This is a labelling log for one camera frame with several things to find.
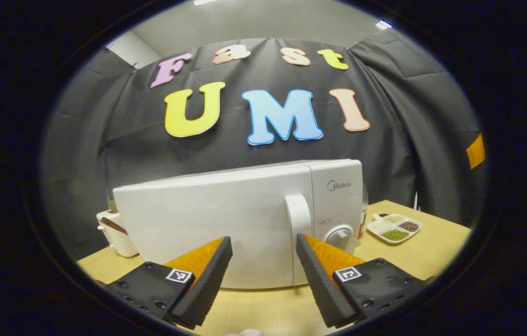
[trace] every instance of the wooden table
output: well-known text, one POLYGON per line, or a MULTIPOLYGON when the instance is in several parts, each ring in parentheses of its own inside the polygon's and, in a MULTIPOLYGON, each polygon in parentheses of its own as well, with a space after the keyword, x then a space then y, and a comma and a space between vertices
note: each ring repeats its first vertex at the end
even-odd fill
MULTIPOLYGON (((355 255, 363 260, 385 258, 407 273, 425 280, 438 275, 464 245, 470 229, 390 201, 370 204, 366 223, 374 213, 400 213, 421 221, 423 228, 399 245, 390 245, 365 230, 355 255)), ((93 279, 111 283, 143 263, 140 255, 124 258, 109 247, 78 261, 93 279)), ((308 285, 270 290, 220 289, 203 326, 204 336, 238 334, 246 328, 265 336, 322 336, 336 331, 323 323, 308 285)))

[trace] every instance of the blue letter m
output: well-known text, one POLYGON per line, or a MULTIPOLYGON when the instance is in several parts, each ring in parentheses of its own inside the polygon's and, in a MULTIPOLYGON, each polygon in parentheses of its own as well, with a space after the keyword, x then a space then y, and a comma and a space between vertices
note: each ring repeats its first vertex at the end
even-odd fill
POLYGON ((311 107, 311 94, 306 90, 292 90, 288 93, 286 104, 282 107, 266 90, 251 90, 242 93, 242 98, 251 105, 251 123, 253 133, 246 141, 251 145, 265 145, 274 141, 274 134, 267 129, 266 121, 272 125, 276 133, 287 140, 293 120, 297 129, 294 136, 298 140, 316 140, 323 136, 322 130, 317 127, 313 108, 311 107))

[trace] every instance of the white tray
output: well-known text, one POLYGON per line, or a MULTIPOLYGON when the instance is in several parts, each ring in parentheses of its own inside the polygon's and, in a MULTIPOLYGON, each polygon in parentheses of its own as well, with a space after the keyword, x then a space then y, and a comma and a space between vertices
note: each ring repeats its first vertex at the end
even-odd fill
POLYGON ((393 216, 393 215, 398 215, 400 217, 403 217, 404 219, 402 221, 397 222, 397 223, 390 223, 388 221, 385 221, 381 217, 379 219, 376 219, 375 221, 371 221, 370 223, 368 223, 367 224, 367 230, 369 232, 371 232, 372 234, 375 234, 378 238, 380 238, 384 242, 387 242, 388 244, 398 244, 398 243, 404 242, 407 239, 410 239, 412 236, 417 234, 417 232, 421 231, 421 228, 423 227, 423 224, 421 222, 417 221, 416 219, 412 219, 411 217, 406 217, 405 215, 400 215, 399 213, 391 213, 390 215, 388 215, 386 217, 393 216), (417 231, 415 231, 415 232, 407 231, 407 230, 399 227, 399 225, 404 223, 404 222, 415 223, 415 224, 417 224, 419 226, 419 228, 417 228, 417 231), (398 230, 400 232, 406 232, 409 235, 404 237, 404 238, 402 238, 402 239, 400 239, 400 240, 389 240, 388 238, 385 238, 384 236, 381 235, 381 234, 383 234, 385 232, 388 232, 388 231, 391 231, 391 230, 398 230))

